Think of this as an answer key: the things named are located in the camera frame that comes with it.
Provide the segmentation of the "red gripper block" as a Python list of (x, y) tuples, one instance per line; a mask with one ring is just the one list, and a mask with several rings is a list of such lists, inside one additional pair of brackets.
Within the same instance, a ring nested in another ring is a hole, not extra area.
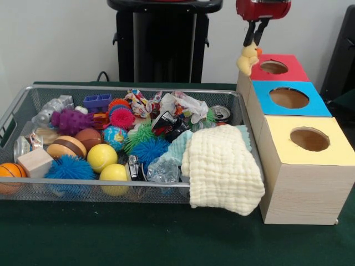
[[(248, 30), (243, 46), (248, 47), (253, 41), (259, 46), (263, 31), (268, 26), (270, 19), (281, 19), (285, 17), (290, 8), (291, 1), (236, 1), (237, 14), (240, 15), (243, 20), (248, 21)], [(259, 19), (261, 19), (260, 24), (255, 31), (255, 21)]]

